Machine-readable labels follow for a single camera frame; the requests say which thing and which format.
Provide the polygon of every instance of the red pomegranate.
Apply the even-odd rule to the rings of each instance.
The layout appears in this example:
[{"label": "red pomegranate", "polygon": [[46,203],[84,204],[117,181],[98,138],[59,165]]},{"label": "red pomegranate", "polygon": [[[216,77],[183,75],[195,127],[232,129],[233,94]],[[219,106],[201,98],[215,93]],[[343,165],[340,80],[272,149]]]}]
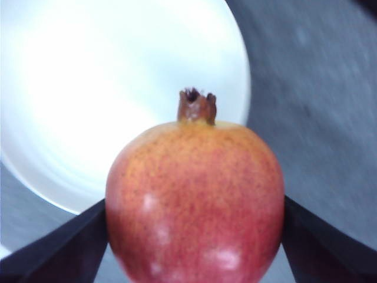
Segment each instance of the red pomegranate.
[{"label": "red pomegranate", "polygon": [[133,282],[258,282],[280,244],[283,176],[216,98],[180,92],[178,121],[125,146],[107,180],[111,248]]}]

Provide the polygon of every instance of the gray surface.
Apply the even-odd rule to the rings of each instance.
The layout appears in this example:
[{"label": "gray surface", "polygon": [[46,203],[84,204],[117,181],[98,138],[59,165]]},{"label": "gray surface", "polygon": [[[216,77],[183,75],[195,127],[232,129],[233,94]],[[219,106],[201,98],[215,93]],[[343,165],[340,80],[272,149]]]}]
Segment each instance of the gray surface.
[{"label": "gray surface", "polygon": [[[287,195],[377,249],[376,21],[352,1],[232,2],[252,65],[249,126],[277,154]],[[11,250],[72,217],[4,168],[1,189]],[[96,282],[125,282],[109,249]],[[263,282],[294,282],[283,251]]]}]

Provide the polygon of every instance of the white spot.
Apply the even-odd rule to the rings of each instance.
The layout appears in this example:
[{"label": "white spot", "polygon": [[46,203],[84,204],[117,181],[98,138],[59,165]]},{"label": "white spot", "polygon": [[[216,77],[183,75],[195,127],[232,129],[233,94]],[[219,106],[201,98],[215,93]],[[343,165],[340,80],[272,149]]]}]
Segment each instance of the white spot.
[{"label": "white spot", "polygon": [[215,252],[216,260],[220,266],[225,270],[235,270],[240,264],[240,255],[239,253],[222,249]]},{"label": "white spot", "polygon": [[160,274],[162,270],[163,269],[162,269],[161,265],[159,265],[158,263],[156,263],[156,262],[151,263],[151,274],[153,276]]},{"label": "white spot", "polygon": [[168,227],[164,225],[160,225],[156,229],[156,235],[157,235],[158,243],[160,245],[167,245],[170,243],[170,231]]},{"label": "white spot", "polygon": [[146,194],[143,201],[143,211],[149,212],[150,210],[152,210],[152,208],[156,204],[156,201],[156,198],[152,194]]}]

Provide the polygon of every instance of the pomegranate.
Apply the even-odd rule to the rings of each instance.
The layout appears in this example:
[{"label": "pomegranate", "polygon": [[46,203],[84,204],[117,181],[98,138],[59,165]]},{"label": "pomegranate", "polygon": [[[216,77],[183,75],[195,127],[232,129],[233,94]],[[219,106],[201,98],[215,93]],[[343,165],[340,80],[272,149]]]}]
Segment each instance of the pomegranate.
[{"label": "pomegranate", "polygon": [[180,92],[178,121],[136,137],[107,179],[110,245],[133,282],[258,282],[280,244],[283,176],[216,97]]}]

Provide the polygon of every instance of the white plate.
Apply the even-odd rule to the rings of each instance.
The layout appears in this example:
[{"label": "white plate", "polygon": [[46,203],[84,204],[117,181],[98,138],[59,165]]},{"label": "white plate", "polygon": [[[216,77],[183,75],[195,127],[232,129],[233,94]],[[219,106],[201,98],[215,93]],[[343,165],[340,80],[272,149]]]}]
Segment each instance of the white plate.
[{"label": "white plate", "polygon": [[225,1],[27,3],[2,6],[2,161],[54,205],[101,200],[117,153],[175,120],[184,87],[245,123],[249,62]]}]

